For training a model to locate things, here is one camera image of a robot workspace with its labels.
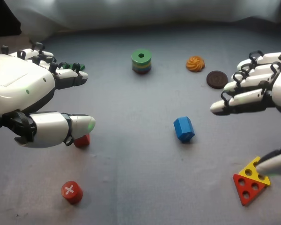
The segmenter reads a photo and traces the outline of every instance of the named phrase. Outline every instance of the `gray table surface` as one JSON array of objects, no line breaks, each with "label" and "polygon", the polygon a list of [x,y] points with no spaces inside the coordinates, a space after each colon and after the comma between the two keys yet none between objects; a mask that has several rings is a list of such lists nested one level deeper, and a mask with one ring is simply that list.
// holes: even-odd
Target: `gray table surface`
[{"label": "gray table surface", "polygon": [[[218,117],[210,105],[221,90],[206,76],[230,77],[249,52],[281,52],[281,34],[230,26],[195,26],[57,35],[46,49],[59,62],[86,66],[87,83],[57,90],[41,111],[96,119],[91,145],[47,149],[18,146],[0,128],[0,225],[281,225],[281,176],[249,207],[232,176],[256,156],[281,147],[281,114]],[[131,70],[131,53],[147,48],[152,70]],[[191,73],[190,56],[206,68]],[[173,122],[188,116],[196,136],[176,138]],[[60,194],[69,180],[84,197],[77,206]]]}]

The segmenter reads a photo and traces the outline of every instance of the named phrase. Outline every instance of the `multicolored stacked toy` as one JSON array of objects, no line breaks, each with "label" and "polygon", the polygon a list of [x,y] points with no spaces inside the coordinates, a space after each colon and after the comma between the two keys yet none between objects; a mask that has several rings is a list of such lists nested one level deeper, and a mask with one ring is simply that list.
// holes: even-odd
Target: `multicolored stacked toy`
[{"label": "multicolored stacked toy", "polygon": [[132,70],[138,74],[146,74],[151,70],[151,52],[146,49],[137,49],[131,55]]}]

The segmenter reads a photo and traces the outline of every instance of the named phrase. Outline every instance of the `brown round disc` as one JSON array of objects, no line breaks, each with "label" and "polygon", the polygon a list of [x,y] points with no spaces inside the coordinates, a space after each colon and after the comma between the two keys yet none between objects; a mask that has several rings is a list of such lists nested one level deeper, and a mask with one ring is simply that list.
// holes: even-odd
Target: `brown round disc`
[{"label": "brown round disc", "polygon": [[215,70],[207,75],[206,81],[210,87],[222,89],[228,83],[228,78],[223,72]]}]

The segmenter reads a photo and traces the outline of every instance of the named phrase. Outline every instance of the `yellow triangle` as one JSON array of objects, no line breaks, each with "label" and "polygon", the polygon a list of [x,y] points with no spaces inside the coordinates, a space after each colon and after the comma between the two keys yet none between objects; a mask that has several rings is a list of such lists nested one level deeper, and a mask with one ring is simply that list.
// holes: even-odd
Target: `yellow triangle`
[{"label": "yellow triangle", "polygon": [[267,176],[259,175],[259,173],[257,173],[257,171],[256,171],[256,168],[255,168],[254,164],[256,162],[258,162],[259,160],[260,160],[259,156],[254,158],[253,161],[251,161],[244,169],[242,169],[239,172],[239,175],[241,175],[243,177],[247,177],[247,178],[255,180],[255,181],[259,181],[259,182],[264,183],[266,185],[270,185],[271,182],[270,182],[269,178]]}]

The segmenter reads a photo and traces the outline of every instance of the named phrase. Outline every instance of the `white x mark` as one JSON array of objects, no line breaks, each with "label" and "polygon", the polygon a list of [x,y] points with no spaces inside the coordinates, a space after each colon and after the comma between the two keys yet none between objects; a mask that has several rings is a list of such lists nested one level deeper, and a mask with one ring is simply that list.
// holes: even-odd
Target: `white x mark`
[{"label": "white x mark", "polygon": [[65,187],[65,189],[67,190],[66,195],[69,194],[69,192],[74,193],[74,191],[72,190],[73,185],[71,185],[70,188]]}]

